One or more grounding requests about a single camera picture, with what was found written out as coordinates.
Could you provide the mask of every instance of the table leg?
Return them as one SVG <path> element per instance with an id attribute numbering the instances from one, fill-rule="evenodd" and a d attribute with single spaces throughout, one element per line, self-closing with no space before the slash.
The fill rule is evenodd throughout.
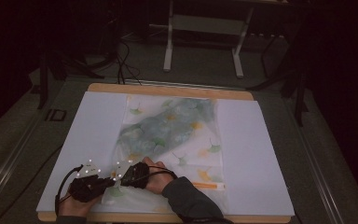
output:
<path id="1" fill-rule="evenodd" d="M 165 50 L 165 59 L 164 59 L 164 72 L 171 71 L 171 61 L 172 61 L 172 16 L 173 16 L 173 0 L 170 2 L 170 17 L 168 18 L 168 43 L 167 49 Z"/>
<path id="2" fill-rule="evenodd" d="M 251 21 L 253 11 L 254 11 L 253 7 L 249 8 L 248 14 L 246 16 L 246 21 L 243 22 L 243 26 L 241 28 L 240 41 L 238 42 L 237 47 L 232 49 L 232 58 L 234 60 L 235 73 L 237 75 L 237 78 L 243 78 L 240 51 L 242 48 L 243 40 L 246 37 L 246 32 L 248 31 L 249 22 Z"/>

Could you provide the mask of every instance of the finger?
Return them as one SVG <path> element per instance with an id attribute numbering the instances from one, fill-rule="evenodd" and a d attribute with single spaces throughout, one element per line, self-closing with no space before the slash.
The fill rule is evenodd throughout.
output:
<path id="1" fill-rule="evenodd" d="M 162 161 L 158 161 L 156 162 L 156 166 L 162 167 L 162 168 L 166 168 L 164 163 Z"/>
<path id="2" fill-rule="evenodd" d="M 148 158 L 148 157 L 144 157 L 143 162 L 146 163 L 148 166 L 154 166 L 155 165 L 155 163 L 153 163 L 153 161 L 150 160 L 150 158 Z"/>

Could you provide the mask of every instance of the floor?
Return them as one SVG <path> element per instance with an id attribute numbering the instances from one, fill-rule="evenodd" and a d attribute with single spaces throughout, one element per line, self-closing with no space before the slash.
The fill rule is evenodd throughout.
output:
<path id="1" fill-rule="evenodd" d="M 172 70 L 162 71 L 165 28 L 153 27 L 148 41 L 128 33 L 119 45 L 126 84 L 208 87 L 245 91 L 246 87 L 266 80 L 260 54 L 268 40 L 249 36 L 241 52 L 243 79 L 235 77 L 229 45 L 213 40 L 189 41 L 188 35 L 174 39 Z M 279 40 L 266 55 L 268 71 L 273 71 L 285 49 Z M 89 56 L 91 61 L 101 57 Z M 96 73 L 105 79 L 93 79 L 74 71 L 65 81 L 50 78 L 49 100 L 38 110 L 37 94 L 24 96 L 0 119 L 0 223 L 41 223 L 35 208 L 58 157 L 60 145 L 71 127 L 82 95 L 92 82 L 117 82 L 118 65 L 111 64 Z M 38 70 L 30 76 L 37 83 Z M 294 101 L 282 98 L 276 83 L 252 94 L 262 108 L 272 145 L 297 216 L 291 224 L 358 223 L 358 187 L 337 142 L 331 134 L 312 92 L 307 91 L 303 113 L 304 127 L 293 117 Z M 65 120 L 49 121 L 49 109 L 67 111 Z"/>

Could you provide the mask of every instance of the dark background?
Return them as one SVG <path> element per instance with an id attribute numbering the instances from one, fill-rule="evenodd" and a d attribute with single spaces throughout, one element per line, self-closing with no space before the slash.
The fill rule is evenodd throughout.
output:
<path id="1" fill-rule="evenodd" d="M 75 38 L 76 27 L 70 21 L 68 5 L 63 2 L 50 1 L 56 4 L 57 10 L 48 12 L 47 2 L 41 0 L 0 1 L 0 117 L 30 90 L 28 74 L 39 67 L 42 37 L 55 39 L 58 44 Z M 147 36 L 148 23 L 166 24 L 167 2 L 126 1 L 120 19 Z M 319 63 L 307 74 L 307 86 L 358 182 L 358 1 L 336 1 L 335 4 L 333 10 L 324 13 L 323 22 L 319 24 L 322 42 L 320 48 L 310 54 L 317 57 Z M 279 12 L 270 7 L 264 14 L 262 10 L 255 13 L 251 32 L 273 34 L 273 24 L 278 21 L 278 15 L 282 15 Z M 223 17 L 242 16 L 229 10 L 218 13 Z M 54 28 L 58 23 L 65 29 Z"/>

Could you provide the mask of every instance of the black cable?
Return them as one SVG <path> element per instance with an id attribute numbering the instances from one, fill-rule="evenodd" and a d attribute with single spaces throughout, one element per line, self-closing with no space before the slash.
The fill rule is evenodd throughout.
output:
<path id="1" fill-rule="evenodd" d="M 65 176 L 65 178 L 63 179 L 63 181 L 61 182 L 60 188 L 58 189 L 58 193 L 57 193 L 57 195 L 56 195 L 56 197 L 55 197 L 55 204 L 54 204 L 55 206 L 54 206 L 54 207 L 55 207 L 55 213 L 56 213 L 56 215 L 58 215 L 58 210 L 59 210 L 59 207 L 60 207 L 61 191 L 62 191 L 63 186 L 65 185 L 66 180 L 69 178 L 69 176 L 70 176 L 72 173 L 74 173 L 74 172 L 79 172 L 82 167 L 83 167 L 83 165 L 78 166 L 78 167 L 72 169 L 72 170 Z"/>
<path id="2" fill-rule="evenodd" d="M 84 64 L 89 69 L 97 69 L 104 66 L 107 66 L 108 64 L 112 63 L 115 60 L 115 53 L 108 53 L 103 61 L 97 62 L 97 63 L 91 63 L 91 64 Z"/>
<path id="3" fill-rule="evenodd" d="M 143 179 L 145 179 L 145 178 L 148 178 L 148 177 L 150 177 L 150 176 L 152 176 L 152 175 L 159 175 L 159 174 L 169 174 L 169 175 L 171 175 L 171 176 L 173 177 L 173 179 L 177 179 L 177 178 L 178 178 L 173 171 L 171 171 L 171 170 L 169 170 L 169 169 L 167 169 L 167 168 L 163 168 L 163 167 L 159 167 L 159 166 L 148 166 L 148 167 L 159 168 L 159 169 L 161 169 L 162 171 L 157 171 L 157 172 L 150 173 L 150 174 L 148 174 L 148 175 L 144 175 L 144 176 L 142 176 L 142 177 L 139 177 L 139 178 L 137 178 L 137 179 L 132 180 L 131 183 L 135 183 L 135 182 L 137 182 L 137 181 L 140 181 L 140 180 L 143 180 Z"/>
<path id="4" fill-rule="evenodd" d="M 72 194 L 68 193 L 68 196 L 64 197 L 63 199 L 60 199 L 60 203 L 63 203 L 68 198 L 72 197 Z"/>
<path id="5" fill-rule="evenodd" d="M 104 71 L 104 70 L 106 70 L 106 69 L 112 67 L 113 64 L 115 64 L 115 62 L 112 61 L 112 62 L 111 62 L 109 65 L 107 65 L 106 67 L 101 68 L 100 70 L 97 70 L 97 71 L 95 71 L 95 72 L 96 72 L 96 73 L 102 72 L 102 71 Z"/>
<path id="6" fill-rule="evenodd" d="M 62 60 L 64 60 L 69 66 L 74 67 L 75 69 L 77 69 L 78 71 L 80 71 L 81 73 L 85 74 L 88 77 L 94 77 L 94 78 L 104 78 L 100 75 L 97 75 L 93 72 L 91 72 L 87 66 L 83 65 L 82 63 L 79 63 L 77 61 L 75 61 L 74 59 L 72 59 L 71 57 L 65 55 L 64 53 L 58 51 L 58 50 L 54 50 L 54 53 L 60 57 Z"/>
<path id="7" fill-rule="evenodd" d="M 127 53 L 126 53 L 126 56 L 124 58 L 121 58 L 121 56 L 119 54 L 117 55 L 117 61 L 119 63 L 119 68 L 118 68 L 118 72 L 117 72 L 117 82 L 118 82 L 118 84 L 120 84 L 119 83 L 119 78 L 120 77 L 121 77 L 121 80 L 123 81 L 123 84 L 125 84 L 124 71 L 123 71 L 123 66 L 125 66 L 127 68 L 127 71 L 131 74 L 131 76 L 133 78 L 135 78 L 138 81 L 138 83 L 142 86 L 141 81 L 138 79 L 138 76 L 141 74 L 141 71 L 138 68 L 135 68 L 133 66 L 130 66 L 130 65 L 126 64 L 127 58 L 130 55 L 130 46 L 128 44 L 126 44 L 122 40 L 120 40 L 120 43 L 126 47 Z M 137 70 L 138 74 L 136 74 L 136 75 L 133 74 L 133 72 L 131 71 L 131 68 Z"/>
<path id="8" fill-rule="evenodd" d="M 36 171 L 36 173 L 34 174 L 34 176 L 32 177 L 32 179 L 28 182 L 28 184 L 24 187 L 24 189 L 20 192 L 20 194 L 16 197 L 15 200 L 13 200 L 13 202 L 1 213 L 0 215 L 0 220 L 1 218 L 8 212 L 8 210 L 10 210 L 11 207 L 13 207 L 13 205 L 16 203 L 16 201 L 22 196 L 22 194 L 30 187 L 30 185 L 32 184 L 32 182 L 34 182 L 34 180 L 36 179 L 37 175 L 40 173 L 40 171 L 42 170 L 42 168 L 46 165 L 46 163 L 48 163 L 48 161 L 54 156 L 54 154 L 56 154 L 63 145 L 60 145 L 59 147 L 57 147 L 49 156 L 48 158 L 43 162 L 43 164 L 39 167 L 39 169 Z"/>

